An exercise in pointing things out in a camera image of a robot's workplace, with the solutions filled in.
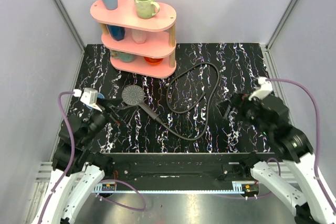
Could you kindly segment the dark grey shower head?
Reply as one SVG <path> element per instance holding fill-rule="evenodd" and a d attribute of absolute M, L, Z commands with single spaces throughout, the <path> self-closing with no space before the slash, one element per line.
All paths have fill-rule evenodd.
<path fill-rule="evenodd" d="M 139 106 L 143 111 L 145 111 L 153 120 L 158 118 L 158 115 L 144 103 L 144 91 L 138 85 L 129 85 L 125 87 L 122 91 L 123 102 L 131 106 Z"/>

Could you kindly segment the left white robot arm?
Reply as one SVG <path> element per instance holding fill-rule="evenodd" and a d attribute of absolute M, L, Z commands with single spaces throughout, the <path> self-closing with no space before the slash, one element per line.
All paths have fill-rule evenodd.
<path fill-rule="evenodd" d="M 63 117 L 59 143 L 52 159 L 52 171 L 41 206 L 33 223 L 74 223 L 79 210 L 96 184 L 114 175 L 112 158 L 92 152 L 94 138 L 108 125 L 123 132 L 135 106 L 117 106 L 114 100 L 98 99 L 83 121 L 77 115 Z"/>

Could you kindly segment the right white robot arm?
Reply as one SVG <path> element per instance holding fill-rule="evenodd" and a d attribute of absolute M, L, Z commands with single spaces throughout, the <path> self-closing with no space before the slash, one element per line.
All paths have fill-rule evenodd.
<path fill-rule="evenodd" d="M 216 106 L 224 119 L 235 111 L 239 121 L 261 131 L 300 189 L 273 172 L 257 154 L 246 155 L 234 167 L 242 179 L 264 184 L 288 207 L 296 223 L 335 223 L 335 210 L 332 209 L 335 197 L 325 186 L 325 180 L 314 173 L 317 156 L 304 132 L 290 124 L 289 109 L 280 98 L 269 95 L 262 100 L 249 100 L 248 95 L 235 93 Z"/>

